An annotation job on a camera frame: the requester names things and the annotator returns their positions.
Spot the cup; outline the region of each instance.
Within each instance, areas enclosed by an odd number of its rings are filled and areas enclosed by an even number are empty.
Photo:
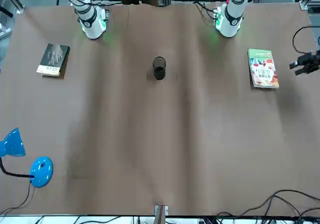
[[[162,80],[166,76],[166,60],[163,57],[156,57],[152,63],[153,74],[156,80]]]

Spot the colorful book cover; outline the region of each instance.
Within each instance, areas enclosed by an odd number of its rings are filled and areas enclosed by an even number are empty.
[[[253,86],[257,88],[279,88],[271,51],[249,49],[248,57]]]

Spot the dark book cover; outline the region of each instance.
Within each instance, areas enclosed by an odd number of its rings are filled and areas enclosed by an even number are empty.
[[[59,76],[69,50],[69,46],[49,43],[36,72],[48,76]]]

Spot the lamp base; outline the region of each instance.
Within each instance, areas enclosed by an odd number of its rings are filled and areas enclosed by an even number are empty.
[[[54,172],[54,165],[49,157],[38,157],[30,168],[31,184],[35,188],[41,188],[48,184]]]

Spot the blue desk lamp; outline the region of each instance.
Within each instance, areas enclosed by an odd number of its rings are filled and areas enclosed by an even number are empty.
[[[38,157],[31,165],[30,175],[26,175],[15,174],[6,171],[2,163],[2,157],[5,155],[10,155],[13,157],[21,157],[26,155],[19,128],[13,129],[3,141],[0,141],[0,169],[4,174],[9,176],[30,178],[31,184],[36,188],[41,188],[50,181],[54,171],[54,166],[49,157]]]

